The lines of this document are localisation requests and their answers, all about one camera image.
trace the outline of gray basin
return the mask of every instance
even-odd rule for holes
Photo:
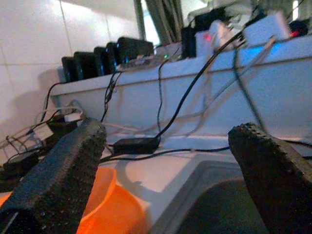
[[[199,164],[151,234],[268,234],[237,164]]]

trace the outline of curtain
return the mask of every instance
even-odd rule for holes
[[[183,27],[180,0],[146,0],[146,5],[153,19],[162,44],[181,40]]]

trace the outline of black adapter box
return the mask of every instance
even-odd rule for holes
[[[153,137],[121,139],[113,145],[114,154],[152,154],[158,148],[159,142],[159,139]]]

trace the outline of white tiled wall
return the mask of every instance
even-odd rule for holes
[[[63,56],[121,36],[139,37],[133,0],[1,0],[0,139],[33,124]]]

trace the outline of orange plastic container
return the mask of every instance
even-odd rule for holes
[[[0,198],[0,205],[9,197]],[[135,198],[116,185],[116,171],[99,168],[77,234],[145,234],[144,212]]]

